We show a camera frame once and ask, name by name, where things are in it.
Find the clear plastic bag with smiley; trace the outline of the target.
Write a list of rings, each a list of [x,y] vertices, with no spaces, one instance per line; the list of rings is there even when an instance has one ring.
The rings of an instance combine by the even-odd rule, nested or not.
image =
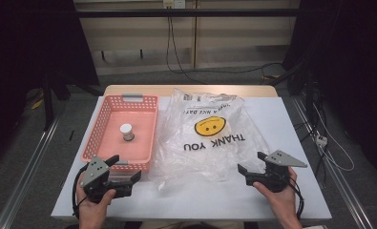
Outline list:
[[[175,89],[159,121],[149,178],[159,190],[191,173],[225,181],[239,164],[260,171],[257,153],[269,151],[243,98]]]

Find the person's right hand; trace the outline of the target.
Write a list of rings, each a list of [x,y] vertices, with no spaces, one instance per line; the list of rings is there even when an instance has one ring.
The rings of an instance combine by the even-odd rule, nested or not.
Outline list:
[[[284,218],[297,218],[295,192],[290,186],[287,186],[279,193],[271,192],[259,182],[254,182],[253,186],[266,197],[278,221]]]

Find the black curtain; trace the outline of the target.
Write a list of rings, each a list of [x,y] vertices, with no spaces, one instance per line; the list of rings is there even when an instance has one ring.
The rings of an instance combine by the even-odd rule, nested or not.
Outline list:
[[[377,169],[377,0],[300,0],[283,65],[305,59],[321,92]]]
[[[0,0],[0,156],[28,91],[99,83],[73,0]]]

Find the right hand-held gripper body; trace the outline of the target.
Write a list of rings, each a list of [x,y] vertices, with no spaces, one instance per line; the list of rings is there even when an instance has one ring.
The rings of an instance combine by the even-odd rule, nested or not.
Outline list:
[[[268,155],[264,173],[255,173],[255,178],[245,178],[245,182],[248,186],[252,186],[254,182],[259,182],[271,192],[279,193],[290,183],[289,167],[306,168],[307,164],[281,150],[277,150]]]

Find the pink plastic basket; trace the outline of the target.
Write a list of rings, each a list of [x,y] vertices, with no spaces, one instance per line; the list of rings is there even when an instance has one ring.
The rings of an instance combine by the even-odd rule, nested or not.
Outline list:
[[[80,159],[119,156],[117,172],[149,171],[157,125],[158,96],[107,94],[98,106]]]

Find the black horizontal bar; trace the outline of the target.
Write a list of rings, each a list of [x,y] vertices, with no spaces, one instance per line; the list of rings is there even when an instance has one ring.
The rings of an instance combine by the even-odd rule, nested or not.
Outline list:
[[[78,10],[76,14],[83,18],[95,17],[287,17],[304,14],[298,9],[259,9],[259,10],[221,10],[221,9],[185,9],[185,10]]]

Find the person's left hand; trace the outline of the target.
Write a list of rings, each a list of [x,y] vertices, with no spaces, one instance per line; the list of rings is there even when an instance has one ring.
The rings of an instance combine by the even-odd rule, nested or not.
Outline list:
[[[84,174],[80,175],[76,186],[76,202],[79,209],[79,220],[84,223],[102,223],[107,216],[107,208],[115,196],[115,190],[107,191],[99,203],[90,202],[81,187]]]

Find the black metal stand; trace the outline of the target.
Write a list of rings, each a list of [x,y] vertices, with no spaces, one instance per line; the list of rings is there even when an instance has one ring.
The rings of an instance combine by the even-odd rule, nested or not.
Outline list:
[[[68,100],[71,94],[67,88],[65,77],[59,73],[46,73],[43,76],[42,89],[45,107],[44,130],[48,131],[54,121],[52,93],[54,93],[59,100]]]

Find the metal floor rail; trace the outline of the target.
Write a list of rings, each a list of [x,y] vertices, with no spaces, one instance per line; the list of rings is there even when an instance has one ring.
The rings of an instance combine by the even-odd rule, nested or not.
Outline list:
[[[10,229],[13,220],[31,186],[31,181],[55,134],[61,117],[57,116],[49,128],[43,132],[36,148],[33,150],[27,167],[16,182],[10,197],[0,213],[0,229]]]
[[[348,212],[352,215],[354,221],[357,224],[358,229],[374,229],[374,225],[369,219],[365,208],[361,201],[357,198],[353,192],[351,186],[347,182],[344,176],[344,169],[341,169],[329,150],[324,150],[323,146],[318,143],[318,137],[320,136],[318,130],[314,130],[309,123],[309,118],[306,115],[306,107],[299,98],[292,98],[293,104],[305,124],[308,130],[308,136],[314,142],[314,146],[317,148],[319,157],[322,159],[325,165],[325,170],[330,174],[333,182],[335,183],[341,197],[343,198]]]

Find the white wall socket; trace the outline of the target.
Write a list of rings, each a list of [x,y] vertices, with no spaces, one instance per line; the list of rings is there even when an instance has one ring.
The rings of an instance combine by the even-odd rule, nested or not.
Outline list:
[[[165,9],[185,9],[185,0],[162,0],[163,8]]]

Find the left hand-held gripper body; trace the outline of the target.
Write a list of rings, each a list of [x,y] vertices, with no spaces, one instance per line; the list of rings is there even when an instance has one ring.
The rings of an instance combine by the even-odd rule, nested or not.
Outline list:
[[[134,184],[130,180],[120,182],[109,180],[111,167],[98,156],[93,156],[90,160],[81,181],[81,187],[89,201],[99,203],[104,194],[111,189],[115,190],[115,198],[125,198],[132,194]]]

